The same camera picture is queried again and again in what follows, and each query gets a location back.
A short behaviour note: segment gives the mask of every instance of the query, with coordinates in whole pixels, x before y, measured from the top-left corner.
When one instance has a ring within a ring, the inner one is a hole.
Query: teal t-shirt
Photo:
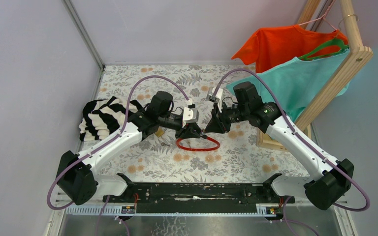
[[[257,75],[269,86],[283,110],[295,121],[348,54],[347,49],[344,53],[311,61],[294,57]],[[248,76],[226,87],[234,95],[234,86],[246,81],[255,85],[263,102],[274,101],[267,89],[254,76]],[[337,96],[342,95],[347,88],[348,84]]]

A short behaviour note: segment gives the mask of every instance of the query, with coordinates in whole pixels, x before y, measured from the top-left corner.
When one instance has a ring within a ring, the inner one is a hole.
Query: clothes hanger
[[[307,21],[307,22],[304,22],[304,23],[300,23],[300,24],[298,24],[298,25],[301,26],[301,25],[309,24],[309,23],[311,23],[311,22],[318,21],[318,20],[321,20],[321,19],[322,19],[322,20],[325,21],[327,24],[329,24],[334,30],[337,30],[332,24],[330,24],[330,23],[325,19],[325,17],[328,15],[328,12],[330,11],[330,9],[331,9],[331,7],[334,5],[334,3],[335,3],[335,0],[333,0],[333,1],[331,2],[331,4],[327,7],[327,9],[325,10],[324,14],[323,14],[321,17],[318,17],[318,18],[316,18],[316,19],[314,19],[314,20],[311,20],[311,21]]]
[[[345,18],[347,18],[347,17],[349,17],[349,16],[355,16],[356,19],[359,20],[359,19],[358,19],[358,16],[357,16],[356,14],[350,14],[350,15],[345,16],[344,18],[342,18],[342,19],[340,20],[340,22],[338,22],[338,29],[339,29],[339,30],[338,30],[338,32],[337,32],[337,35],[336,35],[333,39],[331,39],[331,40],[329,40],[329,41],[327,41],[327,42],[325,42],[325,43],[319,45],[319,46],[318,46],[317,48],[315,48],[312,52],[310,52],[310,53],[308,53],[308,54],[305,54],[305,55],[299,57],[299,59],[300,59],[300,60],[314,60],[314,59],[319,59],[319,58],[324,58],[324,57],[335,56],[335,55],[338,55],[338,54],[341,54],[341,53],[345,52],[345,51],[348,49],[348,45],[345,45],[344,42],[343,42],[341,39],[338,39],[338,38],[337,38],[337,36],[338,36],[338,34],[341,32],[341,27],[340,27],[341,22],[342,22]],[[326,47],[331,47],[331,46],[337,46],[337,47],[340,48],[340,50],[339,50],[338,52],[335,52],[335,53],[329,53],[329,54],[325,54],[325,55],[321,55],[321,56],[316,56],[316,57],[311,57],[311,58],[310,58],[310,56],[312,56],[313,54],[317,53],[318,51],[320,51],[320,50],[322,50],[322,49],[324,49],[324,48],[326,48]]]

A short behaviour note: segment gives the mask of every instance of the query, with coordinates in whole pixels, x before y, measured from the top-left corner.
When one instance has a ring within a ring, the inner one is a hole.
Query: gray floor
[[[288,219],[314,228],[320,236],[340,236],[340,228],[332,210],[314,206],[288,206]],[[94,236],[97,216],[66,215],[62,236]],[[261,217],[134,217],[127,221],[131,236],[250,236],[293,235],[285,223],[268,223]],[[314,236],[303,226],[291,224],[300,236]],[[99,236],[126,236],[124,225],[112,216],[103,216]]]

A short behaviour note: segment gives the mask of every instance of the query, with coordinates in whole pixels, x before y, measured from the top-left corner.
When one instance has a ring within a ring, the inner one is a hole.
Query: wooden clothes rack
[[[373,57],[372,49],[364,46],[361,40],[357,25],[358,18],[357,15],[354,14],[351,0],[340,0],[339,2],[350,53],[295,122],[296,126],[303,130],[309,137],[311,135],[311,122]],[[298,24],[309,21],[314,15],[319,3],[320,0],[308,0],[299,18]],[[287,151],[280,143],[272,140],[259,129],[257,129],[257,145],[263,148]]]

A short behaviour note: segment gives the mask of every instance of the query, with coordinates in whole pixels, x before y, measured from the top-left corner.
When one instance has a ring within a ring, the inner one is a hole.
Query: green hanger
[[[335,52],[335,53],[329,53],[329,54],[310,58],[310,56],[314,55],[315,53],[321,51],[324,48],[331,47],[331,46],[337,46],[337,47],[340,48],[340,50],[338,52]],[[341,39],[333,38],[333,39],[326,41],[325,43],[319,45],[312,52],[299,57],[299,59],[300,60],[314,60],[314,59],[319,59],[319,58],[330,57],[330,56],[334,56],[334,55],[337,55],[337,54],[341,54],[346,49],[348,49],[348,45],[344,44],[344,42]]]

